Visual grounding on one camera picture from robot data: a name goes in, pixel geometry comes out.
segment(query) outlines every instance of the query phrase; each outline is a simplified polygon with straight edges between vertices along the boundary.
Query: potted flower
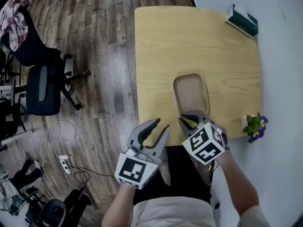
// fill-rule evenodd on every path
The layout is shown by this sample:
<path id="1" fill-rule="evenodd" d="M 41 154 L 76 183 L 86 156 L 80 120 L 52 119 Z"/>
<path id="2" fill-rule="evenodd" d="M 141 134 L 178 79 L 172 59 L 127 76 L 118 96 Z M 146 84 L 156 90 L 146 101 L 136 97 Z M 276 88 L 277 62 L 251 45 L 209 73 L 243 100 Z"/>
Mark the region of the potted flower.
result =
<path id="1" fill-rule="evenodd" d="M 249 136 L 248 143 L 252 143 L 259 138 L 264 136 L 264 131 L 266 129 L 266 123 L 268 119 L 265 116 L 261 116 L 260 113 L 257 113 L 257 116 L 247 115 L 247 126 L 243 129 L 244 133 L 247 133 Z"/>

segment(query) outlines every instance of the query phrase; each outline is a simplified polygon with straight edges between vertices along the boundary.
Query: power strip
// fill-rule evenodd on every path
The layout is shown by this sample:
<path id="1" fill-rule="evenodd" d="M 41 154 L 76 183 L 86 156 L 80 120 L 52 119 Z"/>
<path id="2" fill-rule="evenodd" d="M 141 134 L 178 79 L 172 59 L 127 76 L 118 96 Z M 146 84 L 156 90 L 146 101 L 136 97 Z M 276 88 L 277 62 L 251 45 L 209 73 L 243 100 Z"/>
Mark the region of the power strip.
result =
<path id="1" fill-rule="evenodd" d="M 60 163 L 65 171 L 66 174 L 71 174 L 71 171 L 68 167 L 68 165 L 66 165 L 66 161 L 68 160 L 69 156 L 68 155 L 62 155 L 62 156 L 59 156 L 59 159 L 60 159 Z"/>

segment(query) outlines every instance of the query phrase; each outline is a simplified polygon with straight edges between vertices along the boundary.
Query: wooden floor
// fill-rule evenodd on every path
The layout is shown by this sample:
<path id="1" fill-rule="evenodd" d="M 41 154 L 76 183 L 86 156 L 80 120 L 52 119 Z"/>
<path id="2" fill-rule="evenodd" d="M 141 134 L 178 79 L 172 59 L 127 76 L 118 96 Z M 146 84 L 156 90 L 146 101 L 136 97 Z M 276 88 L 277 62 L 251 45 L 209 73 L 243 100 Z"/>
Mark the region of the wooden floor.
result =
<path id="1" fill-rule="evenodd" d="M 0 153 L 0 164 L 10 176 L 23 163 L 25 151 L 42 161 L 48 127 L 55 121 L 67 120 L 76 129 L 76 140 L 57 142 L 59 155 L 71 156 L 71 163 L 112 175 L 121 149 L 131 130 L 138 124 L 136 68 L 134 46 L 134 10 L 142 6 L 191 6 L 190 0 L 33 0 L 30 14 L 42 41 L 73 57 L 73 73 L 90 70 L 91 75 L 72 84 L 71 96 L 83 108 L 75 111 L 63 100 L 55 116 L 29 116 L 26 126 L 34 133 L 8 144 Z M 28 68 L 23 67 L 22 83 L 26 84 Z M 50 129 L 46 159 L 64 179 L 51 143 L 61 138 L 72 139 L 68 123 Z M 72 177 L 60 180 L 45 163 L 46 175 L 35 186 L 48 199 L 63 200 L 81 185 Z M 100 226 L 112 202 L 117 185 L 108 177 L 91 174 L 87 192 L 94 204 L 87 207 L 81 226 Z"/>

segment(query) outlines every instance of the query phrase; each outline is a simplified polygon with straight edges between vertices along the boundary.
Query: black cable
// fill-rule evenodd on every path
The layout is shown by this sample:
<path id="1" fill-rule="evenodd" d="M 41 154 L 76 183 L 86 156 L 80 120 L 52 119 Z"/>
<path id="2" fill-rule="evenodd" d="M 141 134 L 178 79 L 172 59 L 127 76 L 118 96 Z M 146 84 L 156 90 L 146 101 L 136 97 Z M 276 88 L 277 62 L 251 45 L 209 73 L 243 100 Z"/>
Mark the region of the black cable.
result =
<path id="1" fill-rule="evenodd" d="M 99 175 L 99 176 L 111 177 L 112 179 L 114 179 L 114 181 L 115 181 L 115 183 L 117 184 L 117 186 L 120 187 L 119 184 L 117 183 L 115 177 L 114 177 L 113 175 L 101 174 L 101 173 L 95 172 L 95 171 L 93 171 L 93 170 L 91 170 L 91 169 L 88 169 L 88 168 L 86 168 L 86 167 L 72 166 L 72 165 L 67 164 L 66 162 L 65 162 L 65 164 L 66 164 L 69 168 L 75 168 L 75 169 L 80 170 L 80 172 L 74 173 L 74 178 L 75 178 L 75 180 L 76 180 L 77 182 L 79 182 L 80 184 L 87 185 L 87 182 L 90 180 L 90 174 L 89 174 L 88 172 L 83 171 L 83 169 L 84 169 L 84 170 L 90 171 L 90 172 L 92 172 L 92 173 L 94 173 L 94 174 L 96 174 L 96 175 Z M 84 182 L 80 182 L 80 181 L 76 178 L 76 174 L 80 174 L 80 173 L 82 173 L 82 174 L 84 175 L 84 177 L 85 177 L 85 179 L 86 179 L 86 180 L 85 180 L 85 183 L 84 183 Z"/>

